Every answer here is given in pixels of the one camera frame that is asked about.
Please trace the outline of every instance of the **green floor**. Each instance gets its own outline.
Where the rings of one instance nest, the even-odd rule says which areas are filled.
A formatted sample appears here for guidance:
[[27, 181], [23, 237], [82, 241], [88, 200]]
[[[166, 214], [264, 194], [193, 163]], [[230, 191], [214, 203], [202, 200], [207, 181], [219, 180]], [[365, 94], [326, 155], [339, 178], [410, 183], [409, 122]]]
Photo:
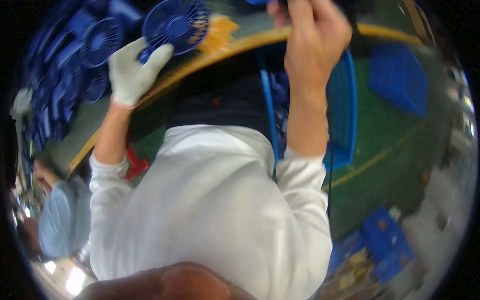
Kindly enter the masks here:
[[[421, 177], [425, 170], [440, 163], [450, 120], [457, 111], [446, 93], [448, 82], [436, 50], [411, 49], [428, 77], [426, 118], [405, 113], [371, 91], [369, 44], [351, 49], [357, 78], [357, 142], [352, 165], [333, 174], [330, 220], [333, 239], [361, 225], [380, 205], [396, 205], [403, 212], [415, 210], [423, 198]], [[139, 157], [150, 162], [155, 159], [174, 97], [158, 101], [133, 117], [131, 140]], [[135, 179], [134, 184], [140, 180], [141, 177]]]

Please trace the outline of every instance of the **hair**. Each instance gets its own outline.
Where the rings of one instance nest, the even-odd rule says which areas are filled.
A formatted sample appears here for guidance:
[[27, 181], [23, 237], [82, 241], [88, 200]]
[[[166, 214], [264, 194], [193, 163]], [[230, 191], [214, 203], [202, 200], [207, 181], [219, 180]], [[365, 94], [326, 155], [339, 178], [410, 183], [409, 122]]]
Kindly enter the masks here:
[[25, 227], [22, 222], [18, 223], [17, 226], [17, 237], [20, 243], [20, 247], [24, 251], [24, 255], [30, 262], [33, 263], [47, 263], [52, 259], [47, 257], [42, 253], [42, 251], [38, 251], [32, 247], [32, 240], [30, 239], [30, 235], [25, 230]]

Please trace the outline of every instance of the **white shirt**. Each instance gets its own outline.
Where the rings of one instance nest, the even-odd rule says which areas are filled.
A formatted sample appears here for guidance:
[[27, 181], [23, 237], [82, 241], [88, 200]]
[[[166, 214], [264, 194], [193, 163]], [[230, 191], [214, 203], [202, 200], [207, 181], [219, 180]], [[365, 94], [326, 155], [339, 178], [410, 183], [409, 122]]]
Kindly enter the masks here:
[[332, 250], [322, 159], [287, 149], [276, 184], [272, 146], [258, 131], [179, 126], [132, 189], [126, 160], [104, 165], [94, 153], [93, 271], [106, 280], [192, 261], [258, 300], [305, 300]]

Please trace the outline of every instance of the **worker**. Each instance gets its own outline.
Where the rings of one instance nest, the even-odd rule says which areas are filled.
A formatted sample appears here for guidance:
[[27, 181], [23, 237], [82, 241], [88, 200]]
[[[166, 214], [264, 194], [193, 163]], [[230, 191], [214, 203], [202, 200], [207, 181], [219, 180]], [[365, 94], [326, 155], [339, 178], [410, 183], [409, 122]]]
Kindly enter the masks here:
[[[276, 3], [269, 12], [276, 25], [288, 20]], [[325, 89], [352, 29], [331, 0], [291, 0], [289, 15], [288, 147], [278, 183], [262, 86], [252, 75], [231, 83], [215, 109], [203, 96], [176, 105], [133, 189], [124, 179], [132, 108], [173, 47], [161, 46], [143, 66], [143, 38], [110, 57], [113, 93], [90, 157], [90, 259], [104, 281], [77, 299], [305, 300], [319, 288], [332, 250], [321, 189]]]
[[39, 217], [19, 222], [18, 237], [30, 261], [48, 262], [73, 256], [88, 243], [90, 198], [87, 184], [73, 174], [62, 180], [40, 160], [35, 160], [34, 175], [45, 195]]

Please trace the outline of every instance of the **blue shirt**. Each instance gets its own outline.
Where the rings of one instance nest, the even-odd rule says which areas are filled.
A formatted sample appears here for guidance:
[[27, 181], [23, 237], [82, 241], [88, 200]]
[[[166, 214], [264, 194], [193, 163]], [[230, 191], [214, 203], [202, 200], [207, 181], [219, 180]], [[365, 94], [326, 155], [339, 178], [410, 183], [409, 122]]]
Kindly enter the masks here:
[[44, 255], [50, 258], [72, 256], [87, 243], [91, 196], [78, 175], [55, 183], [38, 222], [38, 237]]

